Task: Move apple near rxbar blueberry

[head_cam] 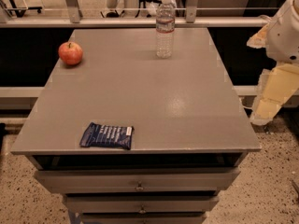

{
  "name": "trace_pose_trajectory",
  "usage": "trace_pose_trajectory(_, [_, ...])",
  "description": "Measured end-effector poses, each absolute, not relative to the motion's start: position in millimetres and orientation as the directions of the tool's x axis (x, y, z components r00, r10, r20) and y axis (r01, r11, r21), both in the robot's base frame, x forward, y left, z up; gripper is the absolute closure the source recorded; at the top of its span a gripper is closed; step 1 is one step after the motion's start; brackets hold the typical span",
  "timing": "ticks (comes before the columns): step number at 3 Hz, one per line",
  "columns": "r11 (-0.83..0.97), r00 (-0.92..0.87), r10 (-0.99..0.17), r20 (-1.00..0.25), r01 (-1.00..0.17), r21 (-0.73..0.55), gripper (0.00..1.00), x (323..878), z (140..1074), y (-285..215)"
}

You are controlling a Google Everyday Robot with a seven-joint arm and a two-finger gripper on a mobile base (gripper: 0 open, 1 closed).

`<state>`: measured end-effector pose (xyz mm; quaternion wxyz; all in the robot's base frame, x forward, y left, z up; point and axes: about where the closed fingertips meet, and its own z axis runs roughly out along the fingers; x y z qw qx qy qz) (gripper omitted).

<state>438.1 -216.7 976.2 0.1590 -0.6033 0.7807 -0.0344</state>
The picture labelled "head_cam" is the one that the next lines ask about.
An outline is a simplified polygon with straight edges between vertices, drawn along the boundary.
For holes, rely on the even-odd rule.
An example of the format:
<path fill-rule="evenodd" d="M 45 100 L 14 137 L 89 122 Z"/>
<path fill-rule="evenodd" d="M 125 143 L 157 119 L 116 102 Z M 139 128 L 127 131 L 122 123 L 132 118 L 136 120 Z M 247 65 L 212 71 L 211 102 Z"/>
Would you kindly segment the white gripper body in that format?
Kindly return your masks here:
<path fill-rule="evenodd" d="M 286 0 L 269 23 L 266 54 L 284 63 L 299 63 L 299 0 Z"/>

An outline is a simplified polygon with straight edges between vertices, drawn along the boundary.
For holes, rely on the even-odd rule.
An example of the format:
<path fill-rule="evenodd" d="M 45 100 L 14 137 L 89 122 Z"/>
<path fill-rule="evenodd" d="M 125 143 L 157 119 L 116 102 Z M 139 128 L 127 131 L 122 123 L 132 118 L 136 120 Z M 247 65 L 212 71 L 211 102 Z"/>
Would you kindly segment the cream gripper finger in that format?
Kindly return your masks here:
<path fill-rule="evenodd" d="M 266 125 L 298 90 L 298 63 L 277 63 L 272 70 L 264 69 L 259 77 L 250 122 L 258 126 Z"/>
<path fill-rule="evenodd" d="M 261 49 L 265 47 L 266 35 L 269 25 L 263 26 L 255 35 L 253 35 L 248 41 L 247 46 L 254 49 Z"/>

